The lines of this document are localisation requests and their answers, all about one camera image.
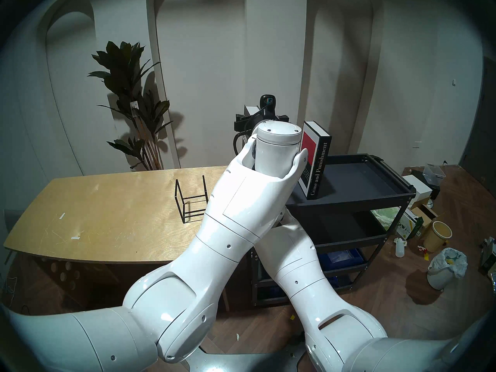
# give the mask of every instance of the wall arch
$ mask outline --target wall arch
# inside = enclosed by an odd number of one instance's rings
[[[244,0],[154,0],[154,9],[181,167],[227,165],[244,105]]]
[[[115,139],[103,84],[90,71],[99,70],[91,54],[97,49],[93,8],[89,0],[65,0],[53,13],[45,51],[53,98],[84,175],[128,170],[122,153],[107,141]]]
[[[370,0],[307,0],[307,38],[298,121],[332,135],[347,154],[362,97],[373,23]]]

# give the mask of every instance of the door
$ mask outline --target door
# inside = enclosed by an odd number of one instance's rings
[[[495,137],[496,61],[484,57],[481,98],[460,166],[496,197]]]

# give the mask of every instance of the yellow container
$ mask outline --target yellow container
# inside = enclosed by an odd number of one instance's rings
[[[424,247],[429,252],[435,252],[443,243],[453,235],[449,226],[442,221],[434,221],[425,235]]]

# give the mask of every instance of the table top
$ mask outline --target table top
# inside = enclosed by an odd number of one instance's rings
[[[204,175],[210,196],[225,168],[183,168],[52,180],[22,214],[4,246],[76,261],[172,261],[188,247],[202,220],[202,216],[192,217],[183,224],[174,199],[175,180],[179,180],[183,197],[201,195]],[[195,210],[205,205],[204,201],[187,204],[187,210],[189,206]]]

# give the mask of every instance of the book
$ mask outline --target book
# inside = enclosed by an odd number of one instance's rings
[[[314,200],[319,193],[321,178],[324,175],[325,159],[329,153],[331,135],[315,121],[303,123],[300,151],[307,148],[308,160],[298,183],[307,197]]]

